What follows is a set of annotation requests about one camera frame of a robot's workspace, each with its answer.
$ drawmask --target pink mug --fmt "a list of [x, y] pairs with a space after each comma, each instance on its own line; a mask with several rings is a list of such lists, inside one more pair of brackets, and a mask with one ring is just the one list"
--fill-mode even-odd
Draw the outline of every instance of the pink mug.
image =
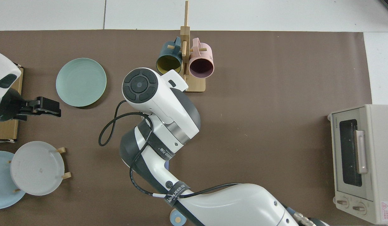
[[197, 78], [211, 76], [214, 73], [214, 58], [211, 47], [206, 43], [200, 43], [199, 38], [195, 38], [192, 50], [188, 66], [192, 76]]

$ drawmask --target mug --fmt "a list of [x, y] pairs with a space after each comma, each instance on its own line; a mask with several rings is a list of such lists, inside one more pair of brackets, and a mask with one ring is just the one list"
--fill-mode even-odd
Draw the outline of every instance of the mug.
[[181, 39], [176, 37], [176, 40], [166, 42], [161, 49], [161, 54], [156, 60], [156, 68], [161, 74], [165, 74], [170, 70], [175, 70], [177, 73], [181, 71]]
[[196, 78], [211, 76], [214, 73], [214, 59], [211, 47], [206, 43], [200, 43], [199, 38], [195, 38], [193, 39], [192, 50], [189, 61], [189, 71], [192, 76]]

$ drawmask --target warning label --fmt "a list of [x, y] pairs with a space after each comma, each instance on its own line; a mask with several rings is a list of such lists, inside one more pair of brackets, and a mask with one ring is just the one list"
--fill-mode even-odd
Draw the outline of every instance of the warning label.
[[381, 216], [383, 221], [388, 221], [388, 202], [381, 202]]

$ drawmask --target velcro strap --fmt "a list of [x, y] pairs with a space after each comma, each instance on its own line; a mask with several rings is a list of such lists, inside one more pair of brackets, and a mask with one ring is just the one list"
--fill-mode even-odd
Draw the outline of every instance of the velcro strap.
[[165, 197], [165, 201], [167, 202], [167, 204], [173, 207], [177, 199], [179, 198], [179, 196], [187, 189], [191, 189], [191, 188], [184, 182], [182, 181], [176, 182], [167, 193]]
[[[140, 123], [138, 129], [141, 132], [142, 136], [146, 139], [150, 133], [150, 127], [146, 123]], [[152, 149], [164, 160], [171, 160], [175, 156], [173, 153], [162, 141], [156, 136], [155, 133], [151, 133], [148, 138], [148, 144]]]

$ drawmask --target dark teal mug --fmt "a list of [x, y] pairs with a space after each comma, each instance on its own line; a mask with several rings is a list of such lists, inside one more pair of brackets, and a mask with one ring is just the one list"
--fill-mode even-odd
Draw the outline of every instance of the dark teal mug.
[[156, 68], [161, 74], [165, 74], [170, 70], [175, 70], [177, 73], [181, 71], [181, 39], [176, 37], [176, 40], [166, 42], [161, 49], [161, 54], [156, 60]]

